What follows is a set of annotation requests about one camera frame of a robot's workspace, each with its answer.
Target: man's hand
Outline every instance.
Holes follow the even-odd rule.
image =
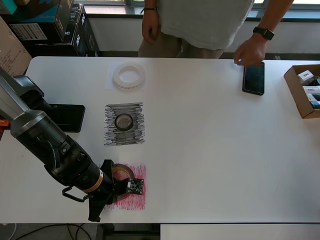
[[[258,65],[265,59],[266,43],[267,40],[259,33],[254,33],[235,51],[234,63],[244,67]]]
[[[159,16],[155,10],[144,11],[144,16],[142,20],[142,36],[143,38],[150,42],[154,43],[159,28]]]

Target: person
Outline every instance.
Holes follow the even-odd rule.
[[[269,0],[252,36],[235,52],[234,62],[249,67],[265,59],[266,44],[293,0]],[[144,58],[218,59],[231,45],[254,0],[144,0]]]

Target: black smartphone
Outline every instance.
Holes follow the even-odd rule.
[[[262,96],[265,93],[265,63],[260,66],[245,67],[243,71],[242,91]]]

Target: black box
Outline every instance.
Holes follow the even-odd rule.
[[[86,10],[83,4],[75,3],[72,5],[69,22],[77,23],[79,25],[85,43],[89,49],[89,56],[98,57],[100,55],[99,47],[89,19],[86,17]]]
[[[23,44],[61,43],[74,0],[30,0],[12,15],[2,15]]]
[[[36,56],[89,56],[85,38],[75,22],[69,22],[62,43],[25,45],[25,48],[33,58]]]

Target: white table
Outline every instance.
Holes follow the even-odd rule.
[[[319,240],[311,224],[162,224],[161,240]]]
[[[145,65],[144,88],[106,90],[108,66],[126,61]],[[102,223],[306,223],[320,222],[320,119],[301,119],[283,75],[314,63],[266,61],[262,97],[242,92],[232,60],[37,57],[26,75],[47,102],[86,107],[70,136],[94,162],[146,164],[145,210],[105,210]],[[146,142],[104,146],[105,105],[134,102]],[[63,188],[4,133],[0,222],[87,222],[88,203]]]

